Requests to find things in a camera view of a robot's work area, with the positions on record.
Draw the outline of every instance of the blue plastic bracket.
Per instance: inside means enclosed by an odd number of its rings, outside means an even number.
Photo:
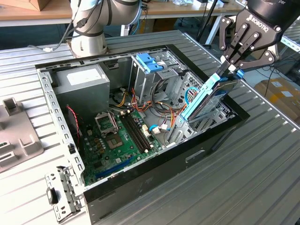
[[[149,72],[153,73],[156,71],[163,70],[164,68],[155,62],[148,53],[137,54],[136,59],[142,64],[142,66]]]
[[[210,95],[213,91],[214,85],[220,80],[218,74],[214,73],[199,89],[199,93],[194,98],[194,100],[187,105],[185,110],[181,113],[181,118],[184,120],[188,120],[189,116],[193,113],[193,111],[201,104],[204,98],[207,95]]]

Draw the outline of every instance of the green circuit board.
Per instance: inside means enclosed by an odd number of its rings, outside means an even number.
[[[141,125],[144,122],[137,111],[131,113],[132,118],[137,118]],[[98,177],[99,173],[106,173],[105,176],[109,176],[111,172],[108,170],[112,167],[118,167],[113,173],[123,169],[125,166],[132,165],[150,155],[155,154],[161,149],[160,144],[154,136],[146,138],[149,144],[153,145],[149,152],[141,153],[137,148],[132,137],[125,129],[124,124],[121,122],[119,116],[114,117],[118,126],[117,134],[110,134],[107,137],[102,137],[101,132],[96,124],[90,124],[86,127],[81,128],[83,138],[80,141],[80,155],[85,165],[83,172],[85,185],[91,185],[97,180],[101,179]],[[106,127],[109,127],[106,120],[103,121]]]

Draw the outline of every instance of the yellow wire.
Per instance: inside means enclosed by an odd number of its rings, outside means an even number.
[[[126,93],[124,93],[124,96],[123,96],[123,99],[122,99],[121,103],[118,104],[118,105],[116,105],[116,107],[121,107],[122,105],[124,105],[124,103],[125,103],[125,97],[126,97]]]

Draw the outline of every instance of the aluminum table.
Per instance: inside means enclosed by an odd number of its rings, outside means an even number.
[[[220,62],[180,31],[108,38],[114,52],[175,44],[207,75]],[[67,45],[51,53],[0,51],[0,100],[21,101],[45,151],[0,174],[0,222],[54,225],[44,175],[66,159],[35,64],[71,59]],[[100,221],[101,225],[294,224],[300,217],[300,128],[245,82],[230,93],[251,117],[219,150]],[[89,224],[82,210],[67,225]]]

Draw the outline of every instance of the white connector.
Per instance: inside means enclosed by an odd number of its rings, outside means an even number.
[[[161,129],[163,130],[167,130],[168,129],[168,125],[167,124],[163,124],[160,126]]]
[[[153,128],[153,129],[152,129],[152,132],[153,132],[155,135],[157,135],[157,134],[160,133],[160,130],[159,130],[158,127],[156,127],[156,128]]]
[[[47,53],[50,53],[50,52],[53,51],[53,48],[49,48],[49,47],[43,48],[43,51],[44,51],[44,52],[47,52]]]
[[[143,133],[144,133],[145,137],[150,137],[150,134],[147,130],[145,130]]]

